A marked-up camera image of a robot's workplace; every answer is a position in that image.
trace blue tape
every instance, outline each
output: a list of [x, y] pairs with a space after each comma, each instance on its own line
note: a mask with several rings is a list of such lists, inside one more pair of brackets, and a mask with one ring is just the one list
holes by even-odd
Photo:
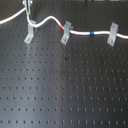
[[94, 35], [94, 32], [90, 32], [90, 35]]

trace red tape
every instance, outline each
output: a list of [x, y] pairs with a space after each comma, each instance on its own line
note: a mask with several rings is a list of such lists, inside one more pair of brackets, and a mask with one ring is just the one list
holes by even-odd
[[63, 26], [62, 24], [60, 25], [60, 27], [61, 27], [62, 29], [64, 29], [64, 26]]

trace white cable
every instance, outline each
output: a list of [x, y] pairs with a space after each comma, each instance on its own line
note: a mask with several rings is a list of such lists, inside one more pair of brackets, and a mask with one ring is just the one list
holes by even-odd
[[[24, 11], [26, 10], [26, 8], [23, 8], [22, 10], [20, 10], [19, 12], [17, 12], [16, 14], [14, 14], [13, 16], [7, 18], [7, 19], [4, 19], [2, 21], [0, 21], [0, 24], [4, 24], [14, 18], [16, 18], [17, 16], [19, 16], [21, 13], [23, 13]], [[45, 18], [42, 22], [40, 22], [39, 24], [32, 24], [30, 19], [29, 19], [29, 16], [27, 16], [27, 20], [28, 20], [28, 23], [30, 25], [32, 25], [33, 27], [35, 28], [38, 28], [40, 27], [41, 25], [43, 25], [45, 22], [47, 22], [48, 20], [50, 19], [53, 19], [56, 21], [56, 23], [60, 26], [61, 23], [59, 22], [59, 20], [57, 20], [54, 16], [48, 16], [47, 18]], [[90, 35], [90, 32], [78, 32], [78, 31], [74, 31], [74, 30], [70, 30], [70, 33], [72, 34], [75, 34], [75, 35]], [[94, 35], [100, 35], [100, 34], [110, 34], [109, 31], [96, 31], [94, 32]], [[120, 37], [120, 38], [123, 38], [123, 39], [128, 39], [128, 36], [125, 36], [125, 35], [121, 35], [121, 34], [118, 34], [117, 33], [117, 36]]]
[[120, 37], [120, 38], [123, 38], [123, 39], [128, 39], [128, 36], [121, 35], [121, 34], [118, 34], [118, 33], [117, 33], [117, 36]]
[[[70, 32], [72, 34], [81, 35], [81, 36], [83, 36], [83, 35], [85, 35], [85, 36], [86, 35], [90, 35], [90, 32], [78, 32], [78, 31], [73, 31], [73, 30], [70, 30]], [[94, 32], [94, 35], [101, 35], [101, 34], [109, 35], [110, 32], [109, 31], [96, 31], [96, 32]], [[121, 35], [121, 34], [118, 34], [118, 33], [117, 33], [117, 37], [120, 37], [120, 38], [123, 38], [123, 39], [128, 39], [128, 36]]]
[[19, 16], [24, 11], [25, 11], [25, 8], [23, 8], [22, 10], [20, 10], [19, 12], [17, 12], [16, 14], [14, 14], [13, 16], [11, 16], [11, 17], [9, 17], [9, 18], [7, 18], [5, 20], [0, 21], [0, 24], [4, 24], [4, 23], [6, 23], [6, 22], [8, 22], [8, 21], [10, 21], [10, 20], [12, 20], [14, 18], [16, 18], [17, 16]]
[[55, 20], [56, 23], [57, 23], [59, 26], [61, 25], [61, 23], [59, 22], [59, 20], [57, 20], [54, 16], [48, 16], [47, 18], [45, 18], [42, 22], [40, 22], [40, 23], [38, 23], [38, 24], [33, 24], [33, 23], [31, 23], [31, 21], [30, 21], [30, 19], [29, 19], [29, 16], [27, 16], [28, 23], [29, 23], [30, 25], [32, 25], [33, 27], [35, 27], [35, 28], [40, 27], [41, 25], [43, 25], [45, 22], [47, 22], [47, 21], [50, 20], [50, 19]]

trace mounting clamp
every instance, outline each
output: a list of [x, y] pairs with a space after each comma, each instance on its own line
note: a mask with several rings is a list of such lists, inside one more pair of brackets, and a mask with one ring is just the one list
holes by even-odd
[[72, 30], [73, 27], [71, 26], [71, 23], [66, 21], [66, 24], [64, 25], [64, 35], [61, 39], [61, 43], [66, 45], [68, 42], [68, 39], [70, 37], [70, 30]]
[[109, 45], [111, 45], [112, 47], [115, 44], [117, 31], [118, 31], [118, 25], [115, 23], [112, 23], [111, 28], [110, 28], [110, 35], [109, 35], [108, 41], [107, 41], [107, 43]]
[[32, 41], [32, 39], [33, 39], [33, 37], [34, 37], [36, 31], [37, 31], [37, 29], [35, 29], [35, 28], [34, 28], [33, 26], [31, 26], [30, 24], [28, 24], [28, 35], [27, 35], [27, 37], [26, 37], [25, 40], [24, 40], [24, 42], [25, 42], [26, 44], [30, 44], [30, 42]]

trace screw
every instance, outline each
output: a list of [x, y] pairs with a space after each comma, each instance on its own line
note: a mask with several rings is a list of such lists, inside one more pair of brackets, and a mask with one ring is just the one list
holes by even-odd
[[29, 41], [29, 38], [27, 38], [27, 41]]
[[24, 1], [23, 1], [23, 5], [24, 5]]
[[63, 39], [63, 42], [66, 42], [66, 39]]
[[113, 43], [113, 40], [112, 40], [112, 39], [110, 39], [110, 43], [111, 43], [111, 44]]

